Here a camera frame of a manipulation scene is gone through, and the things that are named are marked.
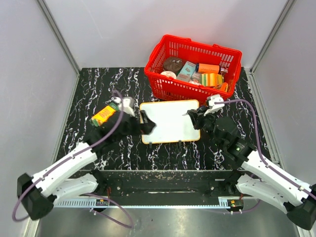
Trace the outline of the white board yellow frame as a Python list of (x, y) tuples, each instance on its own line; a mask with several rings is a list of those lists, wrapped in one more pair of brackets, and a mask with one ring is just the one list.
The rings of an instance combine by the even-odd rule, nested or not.
[(146, 145), (160, 143), (192, 142), (200, 139), (200, 131), (195, 130), (191, 119), (185, 113), (190, 109), (197, 109), (197, 100), (179, 100), (147, 102), (139, 106), (147, 116), (156, 123), (156, 127), (149, 135), (142, 135), (142, 142)]

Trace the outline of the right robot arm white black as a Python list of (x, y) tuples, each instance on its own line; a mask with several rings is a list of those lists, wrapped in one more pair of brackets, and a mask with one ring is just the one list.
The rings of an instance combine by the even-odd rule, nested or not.
[(286, 214), (296, 226), (311, 230), (316, 222), (316, 187), (292, 176), (274, 164), (253, 144), (242, 139), (235, 122), (229, 117), (217, 118), (206, 107), (186, 113), (194, 129), (203, 130), (228, 157), (233, 170), (241, 168), (259, 178), (235, 171), (237, 178), (225, 182), (225, 191), (239, 192), (262, 200)]

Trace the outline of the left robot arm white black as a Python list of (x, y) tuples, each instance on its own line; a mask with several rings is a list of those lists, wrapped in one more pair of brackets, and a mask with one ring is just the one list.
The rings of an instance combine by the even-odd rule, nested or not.
[(16, 217), (19, 205), (24, 207), (27, 217), (39, 220), (65, 198), (87, 193), (104, 194), (107, 183), (96, 170), (77, 179), (69, 178), (96, 161), (106, 146), (125, 136), (149, 135), (155, 127), (156, 124), (144, 110), (141, 110), (139, 118), (134, 113), (114, 111), (104, 122), (93, 127), (74, 150), (56, 163), (34, 175), (24, 173), (18, 177), (18, 201), (12, 213), (13, 221), (19, 221)]

